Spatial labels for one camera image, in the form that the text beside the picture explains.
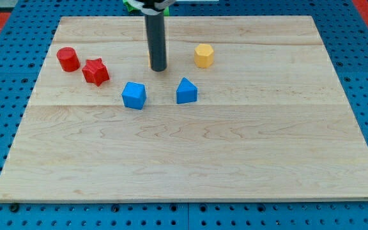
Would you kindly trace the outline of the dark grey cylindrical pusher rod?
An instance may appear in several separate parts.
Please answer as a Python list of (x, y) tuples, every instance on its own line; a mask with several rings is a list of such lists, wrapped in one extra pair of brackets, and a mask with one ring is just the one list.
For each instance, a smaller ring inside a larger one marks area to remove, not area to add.
[(167, 68), (164, 12), (145, 15), (144, 18), (150, 67), (155, 72), (162, 72)]

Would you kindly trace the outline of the black white rod mount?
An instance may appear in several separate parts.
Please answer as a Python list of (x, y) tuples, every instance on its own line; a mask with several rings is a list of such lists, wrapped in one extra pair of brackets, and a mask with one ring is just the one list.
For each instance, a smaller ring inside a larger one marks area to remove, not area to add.
[(174, 3), (175, 0), (130, 0), (131, 6), (150, 16), (163, 13), (167, 7)]

